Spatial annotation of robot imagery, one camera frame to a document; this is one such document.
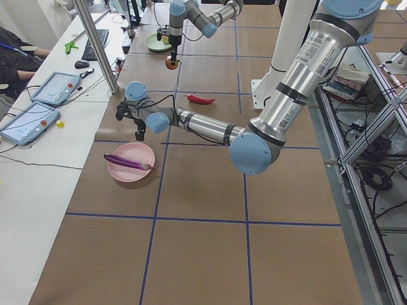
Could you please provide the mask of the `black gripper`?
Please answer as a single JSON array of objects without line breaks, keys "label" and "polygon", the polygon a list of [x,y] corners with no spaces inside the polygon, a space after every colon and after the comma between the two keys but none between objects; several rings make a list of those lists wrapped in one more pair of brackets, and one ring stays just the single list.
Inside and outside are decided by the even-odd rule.
[{"label": "black gripper", "polygon": [[144,140],[144,134],[146,132],[146,124],[143,119],[133,118],[133,122],[137,125],[137,132],[135,132],[136,140]]},{"label": "black gripper", "polygon": [[181,35],[170,35],[169,43],[171,44],[170,64],[177,64],[177,48],[181,45]]}]

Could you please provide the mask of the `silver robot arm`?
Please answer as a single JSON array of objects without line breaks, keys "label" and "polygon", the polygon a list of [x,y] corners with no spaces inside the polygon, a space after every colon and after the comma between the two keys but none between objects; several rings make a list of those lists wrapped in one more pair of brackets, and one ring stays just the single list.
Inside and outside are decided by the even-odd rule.
[{"label": "silver robot arm", "polygon": [[206,15],[197,1],[171,1],[169,8],[169,24],[166,36],[171,45],[170,58],[166,59],[169,69],[178,66],[177,48],[182,42],[184,21],[189,20],[206,38],[211,38],[223,23],[236,18],[242,12],[243,1],[220,1],[222,7]]},{"label": "silver robot arm", "polygon": [[241,172],[264,172],[341,51],[372,40],[380,7],[380,1],[286,1],[275,49],[283,54],[283,67],[270,67],[252,86],[261,112],[243,128],[180,107],[162,107],[138,81],[126,87],[125,105],[136,122],[154,133],[182,124],[188,132],[228,146]]}]

